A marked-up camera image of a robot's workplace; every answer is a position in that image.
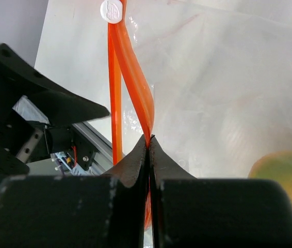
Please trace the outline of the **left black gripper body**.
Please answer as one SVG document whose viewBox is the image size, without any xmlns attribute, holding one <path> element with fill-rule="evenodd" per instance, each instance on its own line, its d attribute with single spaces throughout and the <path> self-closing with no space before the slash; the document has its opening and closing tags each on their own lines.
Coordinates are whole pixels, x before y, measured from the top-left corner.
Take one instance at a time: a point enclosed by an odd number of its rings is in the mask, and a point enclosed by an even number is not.
<svg viewBox="0 0 292 248">
<path fill-rule="evenodd" d="M 26 97 L 0 121 L 0 174 L 28 174 L 29 162 L 37 162 L 72 146 L 72 124 L 51 124 Z"/>
</svg>

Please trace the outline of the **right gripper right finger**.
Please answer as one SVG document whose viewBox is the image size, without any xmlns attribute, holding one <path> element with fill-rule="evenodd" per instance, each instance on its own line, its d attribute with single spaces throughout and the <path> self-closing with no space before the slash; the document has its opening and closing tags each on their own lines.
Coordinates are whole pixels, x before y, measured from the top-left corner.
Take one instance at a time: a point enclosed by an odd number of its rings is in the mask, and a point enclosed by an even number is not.
<svg viewBox="0 0 292 248">
<path fill-rule="evenodd" d="M 272 180 L 198 179 L 150 141 L 155 247 L 292 247 L 292 206 Z"/>
</svg>

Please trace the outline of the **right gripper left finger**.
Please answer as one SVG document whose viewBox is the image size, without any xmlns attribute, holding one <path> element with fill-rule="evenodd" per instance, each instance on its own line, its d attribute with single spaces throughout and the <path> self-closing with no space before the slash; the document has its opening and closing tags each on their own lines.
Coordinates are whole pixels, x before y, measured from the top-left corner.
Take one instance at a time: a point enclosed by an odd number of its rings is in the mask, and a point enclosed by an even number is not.
<svg viewBox="0 0 292 248">
<path fill-rule="evenodd" d="M 0 184 L 0 247 L 142 247 L 148 150 L 100 176 L 12 176 Z"/>
</svg>

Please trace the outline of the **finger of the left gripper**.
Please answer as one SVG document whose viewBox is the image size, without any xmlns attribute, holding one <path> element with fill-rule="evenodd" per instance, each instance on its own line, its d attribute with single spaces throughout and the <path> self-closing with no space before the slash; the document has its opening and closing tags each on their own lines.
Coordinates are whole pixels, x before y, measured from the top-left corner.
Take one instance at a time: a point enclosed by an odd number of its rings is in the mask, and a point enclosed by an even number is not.
<svg viewBox="0 0 292 248">
<path fill-rule="evenodd" d="M 74 124 L 108 117 L 109 110 L 76 95 L 29 65 L 5 43 L 0 44 L 0 121 L 26 96 L 51 124 Z"/>
</svg>

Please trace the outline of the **clear zip top bag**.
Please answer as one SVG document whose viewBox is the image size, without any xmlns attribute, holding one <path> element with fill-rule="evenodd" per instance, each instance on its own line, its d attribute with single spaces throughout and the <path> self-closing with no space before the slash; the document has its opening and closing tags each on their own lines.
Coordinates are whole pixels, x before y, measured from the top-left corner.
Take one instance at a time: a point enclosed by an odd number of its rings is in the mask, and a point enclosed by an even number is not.
<svg viewBox="0 0 292 248">
<path fill-rule="evenodd" d="M 127 1 L 153 133 L 200 178 L 292 151 L 292 1 Z"/>
</svg>

